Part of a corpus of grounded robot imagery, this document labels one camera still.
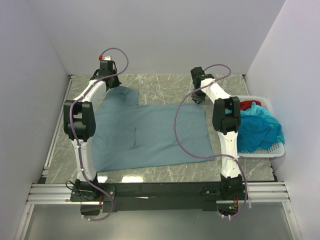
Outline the grey-blue t shirt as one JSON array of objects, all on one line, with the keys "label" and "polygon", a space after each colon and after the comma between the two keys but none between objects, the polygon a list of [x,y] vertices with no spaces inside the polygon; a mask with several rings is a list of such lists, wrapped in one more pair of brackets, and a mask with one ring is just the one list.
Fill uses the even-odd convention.
[{"label": "grey-blue t shirt", "polygon": [[94,113],[93,164],[98,173],[197,163],[213,150],[201,105],[139,104],[131,88],[112,88]]}]

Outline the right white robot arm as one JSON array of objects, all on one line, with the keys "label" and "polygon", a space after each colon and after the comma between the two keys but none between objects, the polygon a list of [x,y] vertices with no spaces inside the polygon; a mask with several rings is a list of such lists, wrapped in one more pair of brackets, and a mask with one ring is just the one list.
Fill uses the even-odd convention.
[{"label": "right white robot arm", "polygon": [[212,125],[218,134],[222,154],[219,193],[223,199],[230,200],[245,190],[237,148],[241,125],[240,99],[223,90],[214,76],[206,74],[202,67],[193,68],[190,74],[197,90],[191,95],[192,100],[200,104],[208,98],[213,103]]}]

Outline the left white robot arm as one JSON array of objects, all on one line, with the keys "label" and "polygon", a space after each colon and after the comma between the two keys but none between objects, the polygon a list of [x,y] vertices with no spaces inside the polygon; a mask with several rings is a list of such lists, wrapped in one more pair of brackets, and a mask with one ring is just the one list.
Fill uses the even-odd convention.
[{"label": "left white robot arm", "polygon": [[77,166],[73,191],[82,192],[88,201],[94,201],[100,195],[92,155],[92,141],[96,132],[94,105],[104,93],[120,84],[116,63],[110,56],[101,57],[99,68],[87,87],[79,96],[63,104],[63,130],[73,145]]}]

